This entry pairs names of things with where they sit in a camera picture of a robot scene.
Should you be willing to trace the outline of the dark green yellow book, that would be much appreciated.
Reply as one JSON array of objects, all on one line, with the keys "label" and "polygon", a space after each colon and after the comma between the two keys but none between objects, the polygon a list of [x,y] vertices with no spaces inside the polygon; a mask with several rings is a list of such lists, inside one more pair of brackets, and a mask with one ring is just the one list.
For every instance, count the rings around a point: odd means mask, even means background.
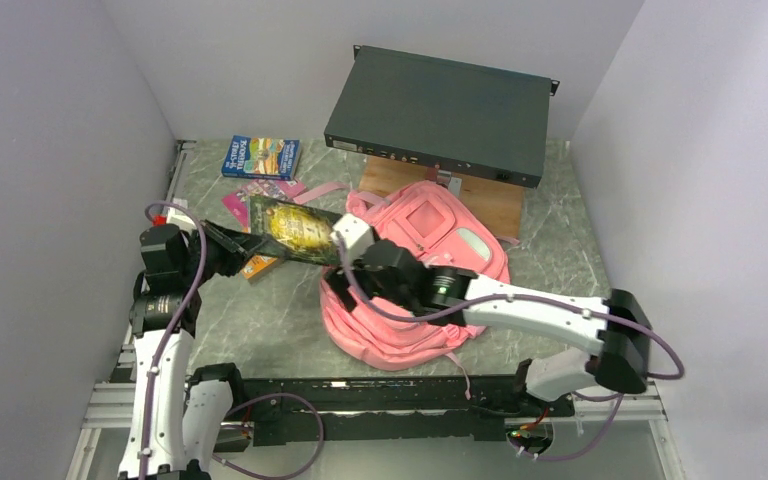
[{"label": "dark green yellow book", "polygon": [[250,233],[264,240],[260,254],[313,265],[339,264],[330,235],[341,214],[262,195],[249,198],[248,214]]}]

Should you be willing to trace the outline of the pink student backpack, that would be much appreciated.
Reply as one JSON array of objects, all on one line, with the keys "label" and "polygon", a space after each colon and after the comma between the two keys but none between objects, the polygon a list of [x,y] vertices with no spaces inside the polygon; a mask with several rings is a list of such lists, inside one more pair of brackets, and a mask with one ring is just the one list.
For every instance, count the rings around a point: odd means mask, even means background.
[{"label": "pink student backpack", "polygon": [[[510,280],[508,257],[498,239],[455,195],[430,181],[415,182],[387,197],[352,190],[346,210],[427,266],[459,267],[504,283]],[[440,356],[455,360],[455,350],[483,331],[475,326],[397,322],[363,304],[346,311],[325,282],[319,285],[319,296],[331,340],[380,370],[404,370]]]}]

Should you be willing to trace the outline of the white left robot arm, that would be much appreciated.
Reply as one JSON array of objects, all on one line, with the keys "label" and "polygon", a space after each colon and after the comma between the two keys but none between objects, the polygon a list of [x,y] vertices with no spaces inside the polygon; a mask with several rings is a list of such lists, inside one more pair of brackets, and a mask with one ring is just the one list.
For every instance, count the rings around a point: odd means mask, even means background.
[{"label": "white left robot arm", "polygon": [[209,478],[221,424],[245,411],[248,394],[233,363],[187,372],[198,289],[215,275],[236,275],[265,242],[209,221],[193,231],[163,224],[141,234],[144,269],[129,313],[135,400],[118,478]]}]

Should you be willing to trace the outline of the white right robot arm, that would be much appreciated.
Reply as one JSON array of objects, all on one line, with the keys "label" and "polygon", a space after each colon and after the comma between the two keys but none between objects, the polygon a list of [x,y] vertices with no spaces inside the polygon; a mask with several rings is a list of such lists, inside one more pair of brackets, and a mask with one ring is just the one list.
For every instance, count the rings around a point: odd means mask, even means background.
[{"label": "white right robot arm", "polygon": [[629,291],[613,289],[606,298],[548,294],[467,269],[426,266],[389,240],[372,243],[359,257],[342,239],[335,243],[349,287],[385,318],[524,331],[572,347],[519,367],[510,392],[524,415],[581,388],[626,395],[647,389],[654,333]]}]

